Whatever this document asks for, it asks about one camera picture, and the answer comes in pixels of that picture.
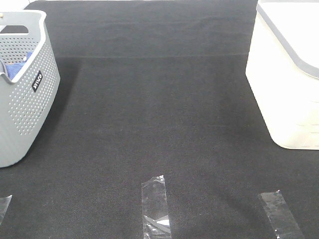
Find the clear tape strip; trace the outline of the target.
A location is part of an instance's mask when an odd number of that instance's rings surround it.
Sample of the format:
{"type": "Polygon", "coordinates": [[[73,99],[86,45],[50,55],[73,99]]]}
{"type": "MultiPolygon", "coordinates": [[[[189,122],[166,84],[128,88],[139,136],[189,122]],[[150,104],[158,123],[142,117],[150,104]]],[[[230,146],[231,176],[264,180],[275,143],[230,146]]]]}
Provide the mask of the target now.
{"type": "Polygon", "coordinates": [[[0,198],[0,225],[2,224],[3,219],[6,215],[11,199],[12,195],[0,198]]]}
{"type": "Polygon", "coordinates": [[[170,239],[164,176],[152,177],[142,183],[142,220],[145,239],[170,239]]]}
{"type": "Polygon", "coordinates": [[[258,195],[276,239],[304,239],[280,190],[258,195]]]}

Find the clear tape strip centre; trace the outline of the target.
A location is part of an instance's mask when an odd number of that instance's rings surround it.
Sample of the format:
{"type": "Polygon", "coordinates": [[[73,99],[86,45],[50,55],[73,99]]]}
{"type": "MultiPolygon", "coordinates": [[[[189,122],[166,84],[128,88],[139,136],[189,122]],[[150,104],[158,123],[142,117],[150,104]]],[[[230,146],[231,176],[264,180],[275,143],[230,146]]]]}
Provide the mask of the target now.
{"type": "Polygon", "coordinates": [[[152,177],[142,183],[142,220],[145,239],[170,239],[164,176],[152,177]]]}

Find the grey perforated laundry basket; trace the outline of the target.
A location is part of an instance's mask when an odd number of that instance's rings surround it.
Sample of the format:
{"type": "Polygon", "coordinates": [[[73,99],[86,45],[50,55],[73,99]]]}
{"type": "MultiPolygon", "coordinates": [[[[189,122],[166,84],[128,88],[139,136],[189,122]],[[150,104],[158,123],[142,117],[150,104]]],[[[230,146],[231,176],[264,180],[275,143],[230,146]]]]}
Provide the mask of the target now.
{"type": "Polygon", "coordinates": [[[54,102],[60,75],[40,10],[3,11],[0,24],[22,26],[26,32],[0,35],[0,166],[25,157],[54,102]],[[20,63],[32,55],[11,80],[5,63],[20,63]]]}

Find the clear tape strip left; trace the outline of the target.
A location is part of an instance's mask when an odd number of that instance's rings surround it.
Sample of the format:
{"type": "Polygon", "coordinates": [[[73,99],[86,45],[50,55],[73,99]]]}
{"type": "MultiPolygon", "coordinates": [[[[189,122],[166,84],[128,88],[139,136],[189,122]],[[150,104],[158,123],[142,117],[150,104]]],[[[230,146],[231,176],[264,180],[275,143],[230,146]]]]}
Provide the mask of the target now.
{"type": "Polygon", "coordinates": [[[12,195],[0,198],[0,225],[2,224],[3,219],[6,215],[11,199],[12,195]]]}

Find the black table mat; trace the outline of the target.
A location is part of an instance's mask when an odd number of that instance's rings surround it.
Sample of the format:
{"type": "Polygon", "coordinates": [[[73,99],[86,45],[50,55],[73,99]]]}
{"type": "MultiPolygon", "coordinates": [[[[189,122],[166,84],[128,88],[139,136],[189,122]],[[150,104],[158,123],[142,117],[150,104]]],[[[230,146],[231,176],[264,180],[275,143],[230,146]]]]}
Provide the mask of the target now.
{"type": "Polygon", "coordinates": [[[0,171],[3,239],[140,239],[163,175],[174,239],[270,239],[281,190],[319,236],[319,153],[270,138],[245,76],[254,0],[35,1],[60,73],[26,157],[0,171]]]}

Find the blue towel in basket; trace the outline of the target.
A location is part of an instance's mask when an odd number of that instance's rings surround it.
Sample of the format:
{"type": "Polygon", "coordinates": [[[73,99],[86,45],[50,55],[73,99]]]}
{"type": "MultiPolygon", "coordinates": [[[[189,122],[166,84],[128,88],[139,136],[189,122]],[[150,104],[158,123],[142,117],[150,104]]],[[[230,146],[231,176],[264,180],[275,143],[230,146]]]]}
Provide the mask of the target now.
{"type": "Polygon", "coordinates": [[[5,63],[6,73],[7,76],[12,80],[17,73],[21,70],[21,68],[24,66],[24,64],[28,61],[30,56],[32,55],[32,52],[28,52],[26,56],[23,58],[23,61],[20,63],[5,63]]]}

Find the cream storage bin grey lid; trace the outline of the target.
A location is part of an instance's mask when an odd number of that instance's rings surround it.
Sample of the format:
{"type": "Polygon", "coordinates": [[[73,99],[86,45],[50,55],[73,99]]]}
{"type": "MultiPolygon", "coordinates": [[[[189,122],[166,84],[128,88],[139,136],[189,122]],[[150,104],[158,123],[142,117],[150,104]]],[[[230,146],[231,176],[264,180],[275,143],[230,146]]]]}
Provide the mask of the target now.
{"type": "Polygon", "coordinates": [[[260,0],[246,77],[272,140],[319,147],[319,3],[260,0]]]}

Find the clear tape strip right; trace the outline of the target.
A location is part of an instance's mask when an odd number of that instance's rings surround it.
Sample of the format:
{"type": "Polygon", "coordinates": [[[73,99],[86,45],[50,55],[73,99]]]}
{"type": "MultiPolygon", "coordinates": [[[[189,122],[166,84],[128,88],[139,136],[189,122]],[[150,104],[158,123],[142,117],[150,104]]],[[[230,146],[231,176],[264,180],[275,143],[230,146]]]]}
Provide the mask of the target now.
{"type": "Polygon", "coordinates": [[[304,239],[280,190],[258,195],[276,239],[304,239]]]}

